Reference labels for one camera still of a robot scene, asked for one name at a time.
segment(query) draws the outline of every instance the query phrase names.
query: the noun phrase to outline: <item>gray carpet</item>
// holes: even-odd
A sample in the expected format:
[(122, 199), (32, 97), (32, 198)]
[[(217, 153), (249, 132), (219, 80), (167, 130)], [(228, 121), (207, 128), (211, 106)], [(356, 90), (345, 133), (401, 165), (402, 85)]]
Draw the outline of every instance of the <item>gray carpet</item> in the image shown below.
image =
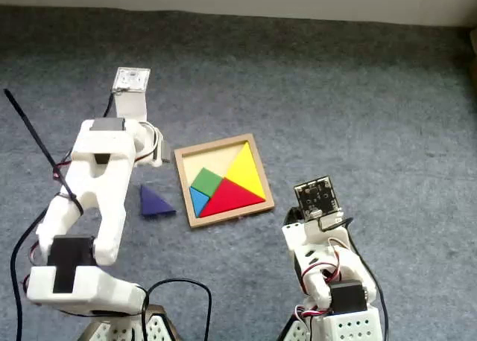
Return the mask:
[[(467, 32), (293, 19), (0, 8), (0, 86), (51, 152), (106, 106), (118, 66), (152, 68), (148, 117), (174, 147), (253, 133), (277, 207), (191, 230), (174, 164), (137, 168), (114, 276), (208, 284), (211, 340), (274, 340), (302, 295), (280, 226), (292, 187), (329, 174), (374, 268), (392, 340), (477, 337), (477, 106)], [(13, 340), (10, 251), (57, 191), (48, 163), (0, 98), (0, 338)], [(139, 215), (146, 183), (175, 217)], [(95, 233), (86, 214), (73, 232)], [(34, 241), (32, 236), (28, 245)], [(19, 275), (28, 273), (26, 248)], [(185, 340), (201, 340), (204, 293), (164, 286)], [(24, 340), (73, 340), (87, 320), (24, 301)]]

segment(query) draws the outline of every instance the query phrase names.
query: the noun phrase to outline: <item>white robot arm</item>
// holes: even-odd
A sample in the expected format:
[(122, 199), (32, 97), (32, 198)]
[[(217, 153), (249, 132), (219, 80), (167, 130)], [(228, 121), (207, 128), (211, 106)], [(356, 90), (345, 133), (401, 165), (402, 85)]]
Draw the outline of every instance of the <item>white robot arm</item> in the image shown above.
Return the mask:
[(113, 278), (98, 265), (116, 261), (133, 168), (139, 164), (159, 167), (170, 156), (161, 132), (146, 120), (137, 120), (146, 116), (148, 72), (120, 68), (113, 87), (120, 94), (116, 96), (118, 117), (81, 124), (65, 180), (83, 210), (99, 209), (101, 225), (96, 237), (68, 235), (80, 210), (61, 188), (37, 228), (46, 265), (31, 269), (27, 296), (32, 302), (81, 315), (141, 313), (144, 290)]
[[(376, 284), (352, 251), (347, 221), (328, 176), (295, 187), (300, 208), (283, 226), (303, 305), (281, 333), (285, 341), (382, 341)], [(304, 219), (298, 223), (296, 214)]]

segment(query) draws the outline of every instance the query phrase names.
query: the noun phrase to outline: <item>light blue triangle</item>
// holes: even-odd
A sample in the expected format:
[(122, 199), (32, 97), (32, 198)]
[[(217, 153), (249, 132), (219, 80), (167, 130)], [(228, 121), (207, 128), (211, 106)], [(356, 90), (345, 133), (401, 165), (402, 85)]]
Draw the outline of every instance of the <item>light blue triangle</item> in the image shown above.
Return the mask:
[(194, 205), (195, 216), (199, 218), (202, 209), (205, 207), (207, 202), (209, 202), (209, 197), (202, 192), (197, 191), (195, 188), (191, 187), (191, 197), (192, 205)]

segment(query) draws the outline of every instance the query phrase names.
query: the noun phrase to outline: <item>yellow triangle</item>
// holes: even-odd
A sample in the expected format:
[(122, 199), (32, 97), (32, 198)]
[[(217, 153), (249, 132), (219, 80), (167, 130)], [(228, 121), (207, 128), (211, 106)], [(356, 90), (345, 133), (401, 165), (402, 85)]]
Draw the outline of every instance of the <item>yellow triangle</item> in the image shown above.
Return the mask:
[(230, 181), (265, 199), (250, 145), (245, 143), (225, 175)]

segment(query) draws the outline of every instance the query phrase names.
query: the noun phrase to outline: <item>circuit board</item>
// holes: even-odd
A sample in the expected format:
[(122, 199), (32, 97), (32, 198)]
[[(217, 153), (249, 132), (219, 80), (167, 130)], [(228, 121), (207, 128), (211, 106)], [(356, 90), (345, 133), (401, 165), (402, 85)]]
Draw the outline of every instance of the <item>circuit board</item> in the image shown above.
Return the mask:
[(294, 190), (305, 221), (340, 211), (329, 176), (302, 183)]

